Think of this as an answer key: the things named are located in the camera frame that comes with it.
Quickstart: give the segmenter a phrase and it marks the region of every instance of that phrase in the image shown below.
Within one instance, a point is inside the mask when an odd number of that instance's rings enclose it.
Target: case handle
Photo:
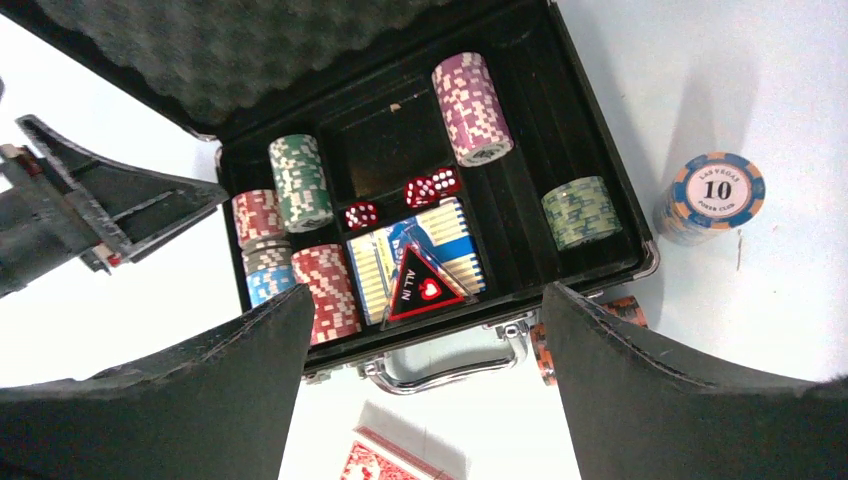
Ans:
[[[359,375],[363,378],[370,378],[377,387],[392,395],[413,395],[460,382],[472,375],[508,370],[521,364],[527,358],[527,342],[525,341],[525,337],[527,336],[529,327],[526,320],[532,318],[534,314],[534,311],[527,312],[495,327],[498,338],[506,341],[512,347],[512,355],[509,357],[449,368],[443,372],[416,380],[401,381],[388,373],[386,370],[386,357],[385,355],[381,355],[361,364],[358,367]]]

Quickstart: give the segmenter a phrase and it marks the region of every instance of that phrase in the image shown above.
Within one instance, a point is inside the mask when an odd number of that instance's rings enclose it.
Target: heart symbol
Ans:
[[[432,278],[428,278],[421,282],[419,289],[421,290],[421,298],[424,300],[432,300],[442,294],[442,289],[439,288]]]

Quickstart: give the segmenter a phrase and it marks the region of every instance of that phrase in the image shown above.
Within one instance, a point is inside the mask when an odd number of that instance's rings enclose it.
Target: red playing card deck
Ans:
[[[367,427],[354,430],[340,480],[453,480]]]

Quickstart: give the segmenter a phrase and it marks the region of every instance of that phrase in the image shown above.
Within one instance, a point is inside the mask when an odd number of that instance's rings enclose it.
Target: red triangle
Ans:
[[[407,245],[398,268],[389,321],[430,312],[464,300],[421,253]]]

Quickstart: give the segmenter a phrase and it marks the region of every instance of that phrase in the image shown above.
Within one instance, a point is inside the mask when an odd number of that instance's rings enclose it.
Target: dice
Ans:
[[[404,189],[406,204],[412,208],[429,205],[439,198],[435,182],[430,177],[416,177],[407,182]]]
[[[377,207],[371,202],[356,202],[345,210],[345,221],[351,230],[369,227],[378,220]]]
[[[449,197],[458,192],[462,187],[459,185],[459,176],[453,167],[444,167],[436,170],[431,176],[433,188],[439,197]]]

